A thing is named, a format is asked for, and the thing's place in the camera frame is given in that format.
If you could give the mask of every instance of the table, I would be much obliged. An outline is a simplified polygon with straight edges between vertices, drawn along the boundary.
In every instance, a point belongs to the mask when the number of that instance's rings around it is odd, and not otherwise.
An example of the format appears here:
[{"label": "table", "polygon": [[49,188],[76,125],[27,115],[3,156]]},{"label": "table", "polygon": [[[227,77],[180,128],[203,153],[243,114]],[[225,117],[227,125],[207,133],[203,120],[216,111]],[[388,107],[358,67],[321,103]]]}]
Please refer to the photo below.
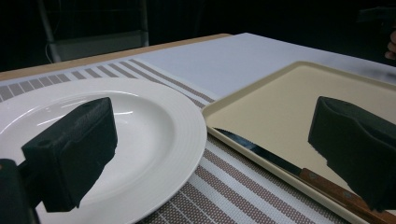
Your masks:
[{"label": "table", "polygon": [[[212,35],[0,73],[0,102],[66,81],[141,78],[203,107],[296,61],[396,83],[396,69],[262,36]],[[351,218],[349,221],[360,221]],[[187,184],[140,223],[347,223],[260,166],[208,136]]]}]

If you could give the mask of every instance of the dark background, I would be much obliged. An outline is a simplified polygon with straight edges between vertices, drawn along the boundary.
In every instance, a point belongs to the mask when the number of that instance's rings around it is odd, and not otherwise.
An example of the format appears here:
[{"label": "dark background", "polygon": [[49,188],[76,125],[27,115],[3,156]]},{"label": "dark background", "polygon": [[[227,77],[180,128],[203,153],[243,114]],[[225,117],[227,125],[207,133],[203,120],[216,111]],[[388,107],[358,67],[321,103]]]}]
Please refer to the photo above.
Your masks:
[{"label": "dark background", "polygon": [[[139,29],[137,0],[44,2],[56,39]],[[396,64],[384,59],[389,34],[380,32],[381,21],[356,23],[360,9],[395,1],[147,0],[147,3],[150,45],[203,35],[252,33]],[[36,0],[1,1],[0,31],[0,71],[49,63]]]}]

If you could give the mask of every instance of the plate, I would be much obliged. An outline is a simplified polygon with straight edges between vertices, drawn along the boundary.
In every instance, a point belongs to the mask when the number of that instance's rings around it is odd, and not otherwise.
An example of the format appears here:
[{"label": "plate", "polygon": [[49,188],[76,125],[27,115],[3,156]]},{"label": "plate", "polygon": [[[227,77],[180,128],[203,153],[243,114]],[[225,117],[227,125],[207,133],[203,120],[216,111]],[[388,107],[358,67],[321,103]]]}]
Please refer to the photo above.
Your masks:
[{"label": "plate", "polygon": [[80,208],[37,213],[46,223],[131,223],[166,203],[202,158],[206,127],[199,108],[164,85],[127,78],[72,81],[0,104],[0,158],[24,161],[21,146],[88,101],[110,97],[119,143]]}]

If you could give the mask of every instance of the wooden table edge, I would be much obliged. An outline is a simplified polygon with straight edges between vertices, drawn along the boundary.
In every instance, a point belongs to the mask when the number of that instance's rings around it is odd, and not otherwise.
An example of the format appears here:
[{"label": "wooden table edge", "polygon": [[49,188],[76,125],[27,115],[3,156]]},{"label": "wooden table edge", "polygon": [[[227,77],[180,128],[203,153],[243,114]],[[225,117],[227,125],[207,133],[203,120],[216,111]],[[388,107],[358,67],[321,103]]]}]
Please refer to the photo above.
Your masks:
[{"label": "wooden table edge", "polygon": [[226,36],[230,36],[230,35],[229,34],[208,35],[208,36],[196,37],[196,38],[192,38],[192,39],[180,40],[180,41],[171,42],[171,43],[148,46],[148,47],[139,48],[139,49],[127,49],[127,50],[123,50],[123,51],[118,51],[118,52],[113,52],[113,53],[108,53],[108,54],[101,54],[101,55],[91,56],[91,57],[87,57],[87,58],[81,58],[81,59],[75,59],[75,60],[71,60],[71,61],[60,62],[60,63],[50,63],[50,64],[44,64],[44,65],[39,65],[39,66],[34,66],[34,67],[27,67],[27,68],[22,68],[22,69],[17,69],[17,70],[11,70],[11,71],[6,71],[6,72],[0,73],[0,81],[17,78],[17,77],[29,77],[29,76],[33,76],[33,75],[38,75],[38,74],[63,70],[63,69],[67,69],[67,68],[82,66],[82,65],[86,65],[86,64],[90,64],[90,63],[99,63],[99,62],[109,61],[109,60],[118,59],[118,58],[122,58],[122,57],[146,53],[146,52],[150,52],[150,51],[154,51],[154,50],[169,49],[172,47],[188,45],[188,44],[193,44],[193,43],[198,43],[198,42],[204,42],[204,41],[208,41],[208,40],[212,40],[212,39],[223,38]]}]

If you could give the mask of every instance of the hand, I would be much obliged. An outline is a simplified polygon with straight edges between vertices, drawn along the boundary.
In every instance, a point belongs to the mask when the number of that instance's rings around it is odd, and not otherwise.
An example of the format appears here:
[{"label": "hand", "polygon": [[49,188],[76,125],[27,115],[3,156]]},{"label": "hand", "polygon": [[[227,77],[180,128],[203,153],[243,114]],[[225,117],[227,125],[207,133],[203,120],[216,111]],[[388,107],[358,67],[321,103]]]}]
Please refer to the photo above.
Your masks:
[{"label": "hand", "polygon": [[390,34],[390,42],[388,43],[388,50],[385,53],[387,59],[396,60],[396,31]]}]

